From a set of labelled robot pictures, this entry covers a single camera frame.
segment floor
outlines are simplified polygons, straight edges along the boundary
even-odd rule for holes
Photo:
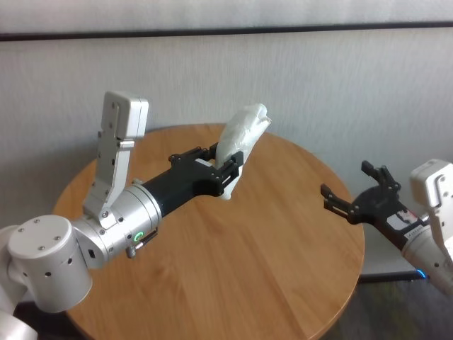
[[[453,339],[452,315],[453,297],[439,293],[428,280],[361,283],[321,340]],[[40,339],[87,339],[64,314],[50,317],[28,303],[18,307],[16,316],[40,328]]]

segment green led light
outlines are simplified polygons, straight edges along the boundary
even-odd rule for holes
[[[138,232],[137,235],[135,235],[134,237],[134,241],[138,241],[139,239],[141,239],[143,237],[143,232]]]

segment gray wall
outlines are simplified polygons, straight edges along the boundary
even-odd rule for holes
[[[103,93],[151,101],[148,129],[224,122],[263,102],[271,132],[307,148],[354,194],[360,162],[409,172],[453,151],[453,29],[0,43],[0,216],[49,213],[95,155]],[[367,228],[366,272],[407,265]]]

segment blue light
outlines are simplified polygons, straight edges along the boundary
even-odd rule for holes
[[[417,272],[422,276],[422,278],[426,278],[426,274],[423,273],[421,269],[417,269]]]

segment label on robot arm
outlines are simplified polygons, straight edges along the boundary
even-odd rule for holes
[[[412,239],[412,238],[414,238],[415,236],[417,236],[418,234],[420,234],[420,233],[424,230],[425,227],[427,227],[427,226],[425,226],[425,225],[419,225],[418,227],[412,229],[410,232],[405,233],[405,234],[404,234],[404,237],[405,237],[406,239]]]
[[[387,223],[391,225],[395,230],[403,230],[404,228],[409,227],[417,221],[418,217],[411,213],[409,210],[400,210],[396,214],[393,214],[392,216],[389,216],[387,218]]]

